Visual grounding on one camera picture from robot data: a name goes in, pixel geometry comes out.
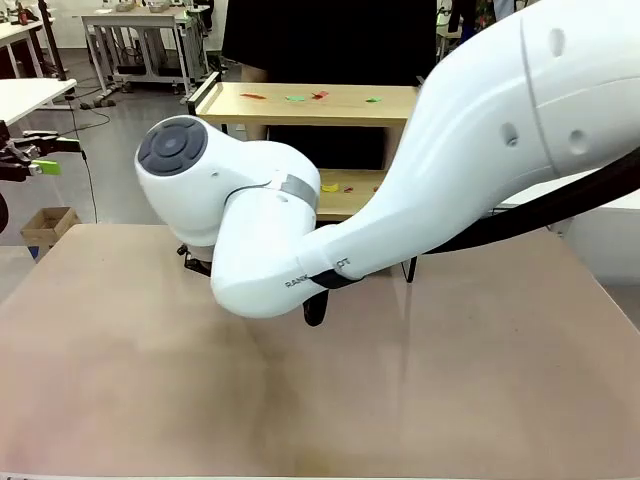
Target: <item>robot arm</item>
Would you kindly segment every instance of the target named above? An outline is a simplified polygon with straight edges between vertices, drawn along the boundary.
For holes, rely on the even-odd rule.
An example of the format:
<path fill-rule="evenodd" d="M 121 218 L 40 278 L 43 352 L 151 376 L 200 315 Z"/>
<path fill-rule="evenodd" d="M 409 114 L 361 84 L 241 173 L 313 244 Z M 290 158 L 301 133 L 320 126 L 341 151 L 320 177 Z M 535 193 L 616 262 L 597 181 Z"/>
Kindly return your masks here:
<path fill-rule="evenodd" d="M 610 3 L 541 2 L 447 57 L 384 183 L 339 225 L 314 230 L 320 179 L 302 154 L 191 117 L 150 131 L 141 185 L 178 238 L 215 244 L 218 303 L 248 317 L 286 313 L 441 245 L 518 191 L 637 148 L 640 51 L 625 18 L 640 4 Z"/>

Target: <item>black pole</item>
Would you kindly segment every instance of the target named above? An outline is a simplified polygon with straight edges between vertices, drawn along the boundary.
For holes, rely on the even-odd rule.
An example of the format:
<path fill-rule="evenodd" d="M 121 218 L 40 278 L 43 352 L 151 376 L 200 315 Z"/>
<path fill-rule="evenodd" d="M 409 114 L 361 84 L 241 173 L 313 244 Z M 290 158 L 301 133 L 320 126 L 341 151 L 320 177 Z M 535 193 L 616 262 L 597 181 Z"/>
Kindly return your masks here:
<path fill-rule="evenodd" d="M 58 71 L 58 78 L 62 81 L 67 79 L 67 74 L 64 73 L 64 67 L 62 66 L 62 60 L 60 60 L 60 52 L 58 52 L 58 45 L 56 45 L 56 39 L 53 36 L 53 30 L 51 29 L 51 20 L 49 20 L 49 11 L 45 0 L 38 0 L 38 8 L 44 25 L 44 32 L 49 41 L 49 55 L 53 59 L 53 63 Z"/>

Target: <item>cardboard box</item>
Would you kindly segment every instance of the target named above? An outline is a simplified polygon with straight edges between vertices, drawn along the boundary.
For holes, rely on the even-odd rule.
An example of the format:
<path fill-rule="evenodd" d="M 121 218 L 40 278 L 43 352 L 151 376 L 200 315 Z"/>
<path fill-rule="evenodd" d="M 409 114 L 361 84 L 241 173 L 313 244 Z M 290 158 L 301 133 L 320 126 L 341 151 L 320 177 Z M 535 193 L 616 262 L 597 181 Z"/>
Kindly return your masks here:
<path fill-rule="evenodd" d="M 28 247 L 51 247 L 74 225 L 82 223 L 70 207 L 42 208 L 20 233 Z"/>

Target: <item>green object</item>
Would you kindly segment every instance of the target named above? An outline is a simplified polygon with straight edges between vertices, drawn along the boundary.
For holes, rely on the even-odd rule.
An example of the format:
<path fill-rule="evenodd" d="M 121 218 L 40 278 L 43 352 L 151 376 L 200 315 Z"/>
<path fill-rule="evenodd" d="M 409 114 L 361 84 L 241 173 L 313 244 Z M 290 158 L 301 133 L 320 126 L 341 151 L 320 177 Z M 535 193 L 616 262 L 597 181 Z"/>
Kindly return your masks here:
<path fill-rule="evenodd" d="M 31 163 L 33 163 L 34 165 L 39 165 L 44 175 L 60 175 L 60 173 L 62 173 L 58 162 L 51 162 L 49 160 L 34 160 Z"/>

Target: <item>gray joint cap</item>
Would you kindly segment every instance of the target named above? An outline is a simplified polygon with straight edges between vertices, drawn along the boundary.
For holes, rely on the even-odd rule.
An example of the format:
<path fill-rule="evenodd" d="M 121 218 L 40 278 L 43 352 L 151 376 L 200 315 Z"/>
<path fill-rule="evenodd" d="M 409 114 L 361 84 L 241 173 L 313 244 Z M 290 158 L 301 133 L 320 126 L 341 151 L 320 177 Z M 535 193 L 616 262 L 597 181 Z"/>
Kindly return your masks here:
<path fill-rule="evenodd" d="M 193 167 L 207 149 L 207 129 L 188 117 L 153 127 L 140 145 L 138 162 L 147 172 L 170 177 Z"/>

